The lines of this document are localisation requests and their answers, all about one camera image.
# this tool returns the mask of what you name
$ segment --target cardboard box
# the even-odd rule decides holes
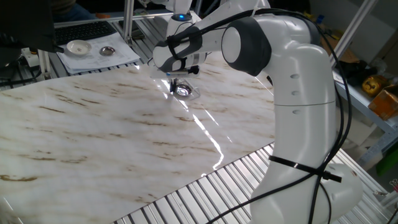
[[[398,115],[398,85],[385,87],[368,108],[384,121]]]

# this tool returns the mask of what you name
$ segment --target keyboard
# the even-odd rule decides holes
[[[114,34],[115,29],[106,21],[92,22],[55,29],[57,45],[67,44],[73,40],[90,40]]]

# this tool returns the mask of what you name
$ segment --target paper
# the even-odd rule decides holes
[[[65,53],[57,53],[68,73],[76,74],[101,68],[108,68],[117,65],[133,63],[139,60],[139,56],[125,43],[119,33],[106,37],[87,40],[91,44],[91,51],[84,56],[73,55],[63,45]],[[113,47],[115,53],[112,56],[102,56],[100,49]]]

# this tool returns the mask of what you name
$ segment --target metal bowl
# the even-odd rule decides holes
[[[111,56],[114,55],[115,49],[113,47],[103,47],[101,50],[99,50],[99,54],[102,56]]]

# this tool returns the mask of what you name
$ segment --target small bowl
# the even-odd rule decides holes
[[[73,40],[67,44],[67,49],[74,55],[83,56],[91,51],[91,44],[84,40]]]

